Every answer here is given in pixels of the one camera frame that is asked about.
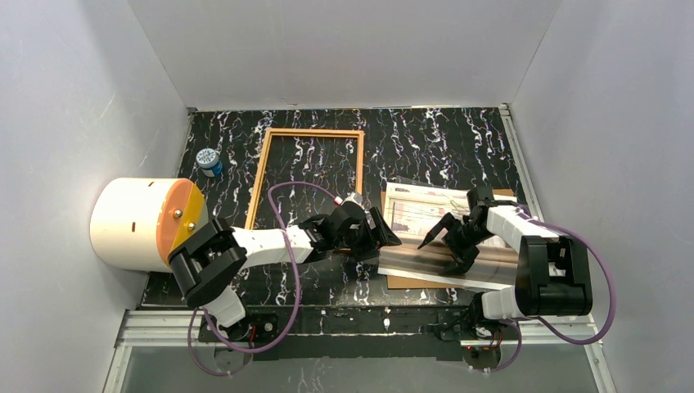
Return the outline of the brown wooden photo frame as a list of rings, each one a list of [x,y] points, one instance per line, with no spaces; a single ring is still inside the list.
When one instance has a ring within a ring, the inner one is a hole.
[[[254,186],[250,194],[250,203],[244,229],[253,229],[255,217],[259,206],[260,192],[264,184],[265,169],[274,137],[311,137],[311,138],[352,138],[357,141],[356,169],[354,191],[363,194],[363,167],[365,133],[357,129],[279,129],[268,128],[265,132],[260,152],[258,168],[255,175]]]

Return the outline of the printed photo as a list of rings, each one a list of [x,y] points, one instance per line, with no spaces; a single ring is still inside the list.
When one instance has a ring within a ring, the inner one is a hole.
[[[450,213],[454,218],[461,219],[470,213],[466,190],[405,183],[388,183],[383,204],[384,219],[402,244],[383,248],[382,258],[448,258],[451,251],[443,242],[446,229],[426,246],[420,247],[420,244],[445,214]]]

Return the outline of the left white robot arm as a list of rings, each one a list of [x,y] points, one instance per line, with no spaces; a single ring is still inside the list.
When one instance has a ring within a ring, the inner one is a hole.
[[[334,251],[357,261],[376,258],[384,246],[401,240],[376,207],[365,210],[345,201],[329,215],[314,215],[285,229],[243,229],[213,219],[169,253],[168,265],[189,307],[203,308],[229,328],[246,317],[231,288],[234,277],[251,267],[313,263]]]

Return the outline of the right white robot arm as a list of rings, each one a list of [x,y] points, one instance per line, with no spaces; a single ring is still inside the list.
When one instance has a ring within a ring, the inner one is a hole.
[[[540,316],[580,316],[593,307],[587,247],[535,223],[515,201],[499,200],[489,186],[466,194],[469,213],[445,214],[425,235],[426,246],[445,231],[443,242],[453,260],[445,273],[466,273],[480,253],[480,243],[498,236],[518,255],[515,283],[475,296],[473,321]]]

